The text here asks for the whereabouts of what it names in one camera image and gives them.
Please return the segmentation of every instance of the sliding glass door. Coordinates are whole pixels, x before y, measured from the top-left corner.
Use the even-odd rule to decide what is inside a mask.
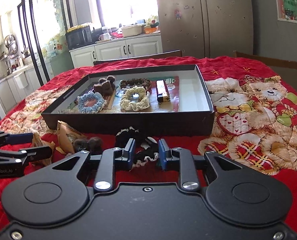
[[[40,84],[73,69],[65,38],[72,21],[67,0],[22,0],[19,14]]]

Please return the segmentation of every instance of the heart pattern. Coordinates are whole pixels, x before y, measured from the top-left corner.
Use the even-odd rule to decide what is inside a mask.
[[[235,113],[233,116],[223,114],[217,117],[217,122],[225,132],[238,136],[253,130],[246,120],[246,115],[245,113]]]

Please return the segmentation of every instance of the white container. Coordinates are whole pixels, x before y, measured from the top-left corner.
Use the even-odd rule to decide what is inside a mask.
[[[123,37],[136,36],[142,33],[142,25],[130,25],[122,27]]]
[[[17,83],[19,89],[23,89],[28,86],[27,79],[25,76],[25,72],[21,72],[14,76],[14,80]]]

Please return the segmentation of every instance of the refrigerator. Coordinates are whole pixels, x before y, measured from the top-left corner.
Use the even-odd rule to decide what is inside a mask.
[[[253,54],[251,0],[157,0],[163,52],[196,58]]]

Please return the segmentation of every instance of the chair backrest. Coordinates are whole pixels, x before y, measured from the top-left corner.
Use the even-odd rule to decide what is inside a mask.
[[[148,56],[141,56],[141,57],[129,57],[129,58],[117,58],[117,59],[109,59],[109,60],[97,60],[94,61],[93,64],[98,65],[102,63],[110,63],[110,62],[116,62],[119,60],[127,60],[127,59],[147,59],[147,58],[152,58],[152,59],[159,59],[159,58],[167,58],[167,57],[182,57],[182,51],[181,50],[174,50],[170,52],[164,52],[164,53],[159,53],[159,54],[153,54],[153,55],[148,55]]]

